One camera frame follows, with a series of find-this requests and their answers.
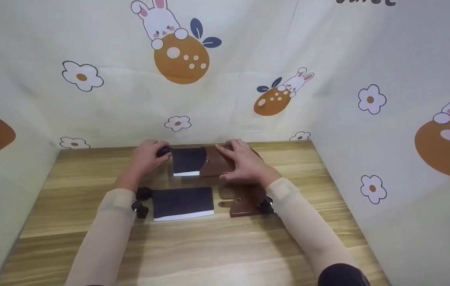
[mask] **white flower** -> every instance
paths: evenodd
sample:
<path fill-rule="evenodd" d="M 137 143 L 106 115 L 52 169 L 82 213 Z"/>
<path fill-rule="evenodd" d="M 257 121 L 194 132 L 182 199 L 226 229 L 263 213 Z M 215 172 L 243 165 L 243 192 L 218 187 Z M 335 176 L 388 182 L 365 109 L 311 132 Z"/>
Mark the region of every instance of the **white flower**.
<path fill-rule="evenodd" d="M 165 122 L 165 127 L 171 128 L 173 132 L 178 132 L 183 128 L 190 128 L 190 118 L 188 116 L 172 116 Z"/>
<path fill-rule="evenodd" d="M 78 63 L 66 60 L 63 62 L 63 77 L 67 82 L 75 84 L 83 92 L 89 92 L 93 87 L 101 87 L 103 78 L 98 76 L 98 69 L 92 65 L 79 65 Z"/>
<path fill-rule="evenodd" d="M 371 114 L 379 114 L 381 107 L 385 105 L 387 99 L 377 85 L 370 85 L 367 89 L 359 91 L 359 109 L 369 111 Z"/>
<path fill-rule="evenodd" d="M 297 132 L 296 135 L 290 137 L 289 141 L 309 140 L 310 135 L 312 135 L 310 132 L 300 131 Z"/>
<path fill-rule="evenodd" d="M 379 176 L 363 176 L 361 177 L 361 182 L 363 183 L 361 193 L 363 196 L 368 197 L 371 203 L 377 205 L 381 199 L 387 197 L 387 191 L 383 187 L 382 179 Z"/>
<path fill-rule="evenodd" d="M 62 148 L 67 148 L 67 149 L 89 149 L 89 148 L 91 148 L 91 146 L 88 145 L 84 139 L 70 138 L 70 137 L 61 137 L 60 145 Z"/>

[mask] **blue leaf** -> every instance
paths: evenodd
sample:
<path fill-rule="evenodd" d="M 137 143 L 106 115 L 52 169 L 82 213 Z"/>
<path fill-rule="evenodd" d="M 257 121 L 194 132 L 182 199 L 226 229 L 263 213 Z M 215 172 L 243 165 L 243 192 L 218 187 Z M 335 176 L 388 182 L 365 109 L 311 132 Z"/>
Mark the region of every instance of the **blue leaf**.
<path fill-rule="evenodd" d="M 202 27 L 202 23 L 197 18 L 193 18 L 192 21 L 190 21 L 190 28 L 192 29 L 192 34 L 194 34 L 195 38 L 202 38 L 204 28 Z"/>
<path fill-rule="evenodd" d="M 221 40 L 219 38 L 216 38 L 216 37 L 207 37 L 202 42 L 202 44 L 206 48 L 215 48 L 215 47 L 218 47 L 219 45 L 221 45 Z"/>
<path fill-rule="evenodd" d="M 281 83 L 281 77 L 277 78 L 273 81 L 273 84 L 271 85 L 272 88 L 277 87 Z"/>
<path fill-rule="evenodd" d="M 261 86 L 257 87 L 258 92 L 267 92 L 268 90 L 269 90 L 269 87 L 267 87 L 265 85 L 261 85 Z"/>

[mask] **leather notebook cover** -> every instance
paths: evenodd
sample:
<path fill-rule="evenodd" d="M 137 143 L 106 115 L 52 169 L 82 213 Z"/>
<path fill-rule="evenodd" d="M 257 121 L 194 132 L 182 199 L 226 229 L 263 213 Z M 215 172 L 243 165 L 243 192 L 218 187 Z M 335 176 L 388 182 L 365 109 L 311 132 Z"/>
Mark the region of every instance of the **leather notebook cover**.
<path fill-rule="evenodd" d="M 217 177 L 235 168 L 234 161 L 223 156 L 216 147 L 173 148 L 174 176 Z"/>
<path fill-rule="evenodd" d="M 214 214 L 211 187 L 153 190 L 152 198 L 154 221 Z"/>
<path fill-rule="evenodd" d="M 258 184 L 241 184 L 232 185 L 227 184 L 224 186 L 224 192 L 227 195 L 222 195 L 222 199 L 229 199 L 229 194 L 234 194 L 234 200 L 228 203 L 230 207 L 230 216 L 250 216 L 261 214 L 260 204 L 265 201 L 265 190 Z"/>

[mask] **black clamp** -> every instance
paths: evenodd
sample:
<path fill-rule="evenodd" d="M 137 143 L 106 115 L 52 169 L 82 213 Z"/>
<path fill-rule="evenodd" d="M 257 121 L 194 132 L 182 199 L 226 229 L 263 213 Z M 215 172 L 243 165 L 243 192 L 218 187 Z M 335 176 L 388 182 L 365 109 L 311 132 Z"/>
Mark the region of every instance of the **black clamp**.
<path fill-rule="evenodd" d="M 131 209 L 137 214 L 138 218 L 146 218 L 149 208 L 142 205 L 142 201 L 147 201 L 153 194 L 153 190 L 148 187 L 140 187 L 135 194 L 135 201 L 131 204 Z"/>
<path fill-rule="evenodd" d="M 258 211 L 261 214 L 272 214 L 273 210 L 273 199 L 269 196 L 265 196 L 265 200 L 258 204 Z"/>

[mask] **hand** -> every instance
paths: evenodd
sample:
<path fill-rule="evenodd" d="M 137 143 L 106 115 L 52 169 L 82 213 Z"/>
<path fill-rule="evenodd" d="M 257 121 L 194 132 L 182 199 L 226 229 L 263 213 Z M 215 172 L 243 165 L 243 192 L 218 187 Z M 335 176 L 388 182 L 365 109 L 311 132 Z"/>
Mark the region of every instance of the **hand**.
<path fill-rule="evenodd" d="M 254 181 L 263 188 L 281 178 L 281 174 L 273 167 L 266 164 L 253 150 L 241 139 L 227 141 L 232 144 L 233 151 L 220 145 L 216 145 L 219 152 L 231 158 L 236 163 L 234 171 L 222 174 L 220 179 L 227 181 Z"/>
<path fill-rule="evenodd" d="M 169 146 L 165 141 L 145 140 L 135 148 L 131 156 L 130 164 L 123 170 L 116 180 L 115 187 L 118 189 L 128 189 L 135 192 L 139 181 L 153 173 L 163 163 L 167 162 L 172 153 L 156 157 L 156 152 L 163 146 Z"/>

